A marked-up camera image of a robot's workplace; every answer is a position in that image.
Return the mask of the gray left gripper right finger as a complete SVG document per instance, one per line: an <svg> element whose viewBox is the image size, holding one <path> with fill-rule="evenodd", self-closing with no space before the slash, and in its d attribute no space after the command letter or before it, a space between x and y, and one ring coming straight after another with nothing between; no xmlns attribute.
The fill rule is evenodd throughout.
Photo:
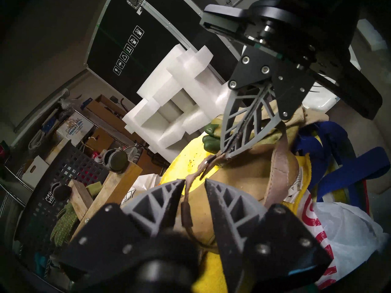
<svg viewBox="0 0 391 293"><path fill-rule="evenodd" d="M332 262L284 205L206 179L213 228L229 293L317 293Z"/></svg>

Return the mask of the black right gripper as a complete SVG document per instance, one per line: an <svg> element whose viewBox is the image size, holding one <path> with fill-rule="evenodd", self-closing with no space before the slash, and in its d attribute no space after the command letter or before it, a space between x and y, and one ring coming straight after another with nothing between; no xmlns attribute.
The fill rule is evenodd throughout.
<svg viewBox="0 0 391 293"><path fill-rule="evenodd" d="M258 0L209 4L200 25L246 45L228 87L221 155L235 157L289 120L314 82L374 120L381 94L350 62L362 0Z"/></svg>

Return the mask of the gray left gripper left finger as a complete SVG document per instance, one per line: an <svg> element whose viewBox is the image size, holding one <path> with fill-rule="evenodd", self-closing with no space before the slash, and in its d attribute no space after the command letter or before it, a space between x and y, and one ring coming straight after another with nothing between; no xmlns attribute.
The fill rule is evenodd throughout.
<svg viewBox="0 0 391 293"><path fill-rule="evenodd" d="M172 233L184 179L138 194L123 207L109 203L99 209L61 252L59 264L70 280L103 268L114 271L126 257L140 261L179 261L186 239Z"/></svg>

